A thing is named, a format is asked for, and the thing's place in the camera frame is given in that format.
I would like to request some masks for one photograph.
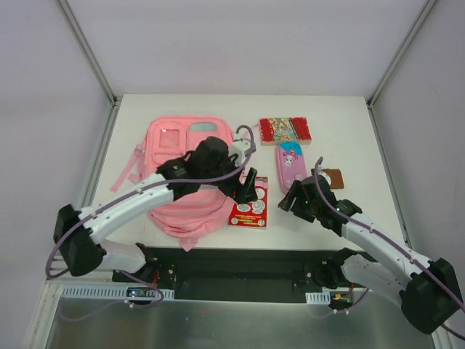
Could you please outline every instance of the cartoon character print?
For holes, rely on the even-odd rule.
[[[263,200],[257,200],[252,203],[252,213],[260,214],[263,213],[266,204]]]
[[[298,156],[295,151],[285,151],[283,153],[284,156],[284,164],[286,166],[292,166],[294,160],[297,160]]]

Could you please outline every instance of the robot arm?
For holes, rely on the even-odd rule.
[[[329,209],[318,192],[316,181],[322,194],[337,212],[370,228],[364,228]],[[400,241],[397,241],[400,248],[394,248],[381,237],[387,234],[368,215],[362,213],[360,207],[349,200],[336,200],[323,176],[318,174],[301,182],[294,181],[278,206],[309,222],[317,219],[324,228],[357,244],[377,261],[368,261],[351,249],[342,249],[312,271],[312,279],[320,286],[335,289],[347,281],[362,284],[399,306],[409,322],[426,334],[431,334],[459,309],[452,298],[413,261],[429,266],[429,272],[461,300],[456,275],[450,263],[444,259],[433,262]]]
[[[79,211],[64,206],[58,212],[54,241],[77,226],[59,247],[71,275],[82,276],[96,268],[125,270],[141,279],[151,275],[155,259],[142,244],[119,244],[105,238],[142,213],[195,193],[202,184],[217,186],[239,204],[256,201],[256,170],[250,168],[244,184],[239,180],[253,151],[254,144],[239,134],[229,149],[219,138],[209,137],[195,151],[167,161],[156,173],[107,202]]]

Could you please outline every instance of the purple cable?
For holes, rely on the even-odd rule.
[[[343,310],[337,310],[336,312],[334,311],[331,311],[330,313],[327,313],[325,315],[322,315],[322,316],[318,316],[318,315],[314,315],[312,313],[310,313],[310,315],[313,317],[313,318],[317,318],[318,320],[323,320],[324,318],[328,318],[329,316],[331,315],[335,315],[335,314],[340,314],[340,313],[345,313],[346,311],[349,311],[350,309],[353,309],[357,304],[359,304],[360,302],[362,302],[362,300],[365,299],[365,297],[368,295],[368,292],[370,291],[370,289],[366,289],[363,294],[360,296],[360,298],[358,300],[356,300],[354,302],[354,304],[352,304],[350,307],[348,307],[347,309],[343,309]]]
[[[138,278],[135,278],[133,277],[133,275],[131,275],[130,273],[127,273],[126,271],[124,270],[121,270],[121,273],[127,277],[127,278],[130,278],[134,281],[136,281],[137,283],[139,284],[143,284],[145,286],[147,286],[149,289],[153,289],[155,292],[157,292],[159,295],[160,295],[160,299],[159,300],[156,300],[155,302],[151,302],[150,304],[135,304],[132,302],[132,307],[133,308],[137,308],[137,309],[140,309],[140,308],[151,308],[151,307],[155,307],[157,306],[158,304],[161,303],[161,301],[164,299],[164,296],[163,296],[163,292],[160,291],[160,289],[155,286],[155,285],[152,285],[152,284],[149,284],[147,282],[144,282],[142,280],[139,280]],[[64,320],[64,321],[67,321],[67,322],[78,322],[78,321],[83,321],[83,320],[86,320],[87,318],[91,318],[92,316],[94,315],[97,315],[97,314],[100,314],[101,312],[103,312],[104,310],[108,309],[109,307],[115,305],[115,304],[126,304],[126,301],[125,300],[115,300],[113,302],[110,302],[108,303],[107,305],[104,305],[103,307],[101,307],[100,309],[97,309],[96,311],[93,311],[89,314],[86,314],[84,316],[80,316],[78,318],[68,318],[66,315],[63,315],[63,311],[62,311],[62,307],[63,307],[63,304],[61,304],[59,307],[58,307],[58,316]]]
[[[323,163],[323,157],[321,156],[318,161],[316,162],[315,164],[315,171],[314,173],[317,174],[318,173],[318,167]],[[331,203],[328,201],[328,199],[325,197],[325,195],[323,194],[321,188],[320,188],[320,183],[316,180],[315,181],[316,183],[316,187],[317,187],[317,190],[318,190],[318,194],[320,194],[320,197],[322,198],[322,200],[324,201],[324,203],[326,204],[326,206],[331,210],[333,211],[334,213],[338,214],[339,216],[343,217],[344,219],[348,220],[349,222],[352,222],[356,225],[359,225],[360,227],[362,228],[365,228],[367,230],[371,230],[371,227],[369,225],[366,225],[365,223],[363,222],[360,222],[358,220],[355,220],[349,216],[347,216],[346,214],[344,213],[341,213],[339,212],[335,207],[333,207],[331,205]],[[433,273],[431,273],[431,271],[428,270],[428,268],[426,268],[424,265],[422,265],[418,260],[416,259],[413,259],[411,254],[409,254],[407,251],[405,251],[399,244],[397,244],[397,242],[395,242],[394,240],[392,240],[390,237],[388,237],[387,235],[383,234],[381,231],[377,230],[377,229],[373,229],[371,230],[373,233],[375,233],[377,236],[381,237],[382,239],[384,239],[389,245],[391,245],[392,247],[394,247],[397,251],[399,251],[402,255],[404,255],[406,258],[408,258],[414,265],[416,265],[417,267],[419,267],[423,272],[425,272],[425,274],[427,274],[450,298],[452,298],[454,300],[455,303],[457,303],[457,305],[460,307],[460,309],[462,309],[462,311],[465,313],[465,304],[457,297],[454,295],[454,293],[449,290],[449,288],[444,285],[441,280],[439,280],[436,276],[433,275]],[[449,331],[449,328],[446,326],[446,325],[442,325],[443,328],[446,330],[446,331]],[[452,333],[450,332],[451,334],[455,335],[457,338],[460,338],[461,340],[465,340],[465,336],[461,335],[461,334],[458,334],[457,332],[455,333]]]
[[[252,129],[247,126],[247,125],[240,125],[236,132],[239,132],[241,129],[246,129],[248,131],[248,133],[251,135],[251,149],[254,151],[255,149],[255,142],[254,142],[254,133],[252,132]],[[219,182],[221,180],[226,180],[227,178],[230,178],[234,175],[236,175],[237,173],[240,173],[242,172],[242,170],[246,167],[248,161],[250,160],[251,158],[251,153],[249,153],[246,157],[246,160],[243,162],[243,164],[241,164],[237,169],[235,169],[234,171],[228,173],[228,174],[224,174],[220,177],[216,177],[216,178],[211,178],[211,179],[206,179],[206,180],[162,180],[160,182],[157,182],[157,183],[152,183],[152,184],[149,184],[149,185],[146,185],[145,187],[142,187],[140,188],[140,190],[144,191],[144,190],[147,190],[147,189],[151,189],[151,188],[154,188],[154,187],[158,187],[159,185],[165,185],[165,184],[172,184],[172,183],[200,183],[200,184],[206,184],[206,183],[213,183],[213,182]],[[126,200],[127,198],[130,198],[136,194],[138,194],[139,192],[137,190],[134,190],[132,191],[131,193],[127,193],[125,195],[123,195],[122,197],[120,198],[117,198],[116,200],[100,207],[99,209],[97,209],[95,211],[95,214],[101,214],[102,212],[104,212],[106,209],[109,209],[113,206],[115,206],[116,204],[119,204],[120,202]],[[50,273],[50,270],[51,270],[51,267],[52,267],[52,262],[53,262],[53,259],[55,257],[55,255],[57,254],[58,252],[58,249],[61,247],[61,245],[63,245],[63,242],[65,242],[65,240],[72,234],[74,233],[74,231],[81,227],[83,224],[85,224],[86,222],[90,221],[92,219],[92,215],[88,215],[87,217],[85,217],[84,219],[80,220],[79,222],[77,222],[73,227],[71,227],[62,237],[60,240],[58,240],[58,242],[55,244],[55,246],[53,246],[53,249],[52,249],[52,252],[50,253],[50,256],[49,258],[47,259],[46,261],[46,264],[45,264],[45,275],[47,278],[49,279],[53,279],[53,278],[59,278],[61,275],[65,274],[68,272],[68,269],[65,269],[65,270],[62,270],[60,271],[59,273],[57,274],[54,274],[52,275]]]
[[[242,172],[242,170],[246,167],[248,161],[250,160],[251,156],[252,156],[252,153],[256,150],[256,146],[255,146],[255,142],[254,142],[254,133],[252,132],[251,128],[247,125],[240,125],[237,130],[236,130],[236,133],[239,132],[241,129],[246,129],[248,131],[248,133],[251,135],[251,147],[250,147],[250,151],[247,153],[246,155],[246,160],[243,162],[243,164],[241,164],[237,169],[235,169],[234,171],[232,171],[231,173],[228,173],[228,174],[225,174],[223,176],[220,176],[220,177],[217,177],[217,178],[211,178],[211,179],[207,179],[207,180],[163,180],[163,181],[160,181],[160,182],[157,182],[157,183],[152,183],[152,184],[149,184],[149,185],[146,185],[145,187],[142,187],[141,190],[144,191],[144,190],[147,190],[147,189],[151,189],[151,188],[154,188],[154,187],[157,187],[159,185],[165,185],[165,184],[171,184],[171,183],[212,183],[212,182],[219,182],[221,180],[226,180],[227,178],[229,177],[232,177],[234,175],[236,175],[237,173],[240,173]],[[132,191],[131,193],[127,193],[125,195],[123,195],[122,197],[120,198],[117,198],[116,200],[110,202],[109,204],[106,204],[102,207],[100,207],[99,209],[97,209],[97,211],[95,212],[95,214],[101,214],[102,212],[104,212],[106,209],[109,209],[111,208],[112,206],[115,206],[116,204],[119,204],[120,202],[126,200],[127,198],[130,198],[132,197],[133,195],[136,195],[138,194],[138,191],[137,190],[134,190]],[[53,278],[59,278],[61,275],[65,274],[68,272],[68,269],[65,269],[65,270],[62,270],[60,271],[59,273],[57,274],[54,274],[52,275],[50,273],[50,270],[52,268],[52,262],[53,262],[53,259],[55,257],[55,255],[57,254],[58,252],[58,249],[61,247],[61,245],[63,244],[63,242],[79,227],[81,227],[84,223],[90,221],[92,219],[92,215],[89,215],[87,217],[85,217],[84,219],[80,220],[78,223],[76,223],[73,227],[71,227],[62,237],[60,240],[57,241],[57,243],[55,244],[55,246],[53,247],[52,249],[52,252],[50,253],[50,256],[49,258],[47,259],[47,262],[46,262],[46,265],[45,265],[45,274],[46,274],[46,277],[47,278],[50,278],[50,279],[53,279]],[[144,282],[136,277],[134,277],[133,275],[131,275],[130,273],[124,271],[124,270],[120,270],[120,272],[125,275],[125,277],[127,278],[130,278],[132,279],[133,281],[139,283],[139,284],[143,284],[145,286],[147,286],[148,288],[150,289],[153,289],[155,290],[159,295],[160,295],[160,299],[155,301],[155,302],[151,302],[150,304],[147,304],[147,305],[138,305],[138,304],[134,304],[132,303],[132,307],[133,308],[150,308],[150,307],[154,307],[154,306],[157,306],[158,304],[160,304],[160,302],[164,299],[164,295],[163,295],[163,292],[161,292],[158,287],[156,287],[155,285],[152,285],[152,284],[149,284],[147,282]],[[62,318],[64,321],[69,321],[69,322],[77,322],[77,321],[82,321],[82,320],[85,320],[86,318],[90,318],[94,315],[97,315],[98,313],[101,313],[103,312],[104,310],[108,309],[109,307],[111,307],[112,305],[115,305],[115,304],[119,304],[119,303],[125,303],[124,300],[116,300],[114,302],[111,302],[111,303],[108,303],[107,305],[101,307],[100,309],[90,313],[90,314],[87,314],[87,315],[84,315],[84,316],[81,316],[79,318],[68,318],[67,316],[63,315],[62,313],[62,306],[60,306],[58,308],[58,316],[60,318]]]

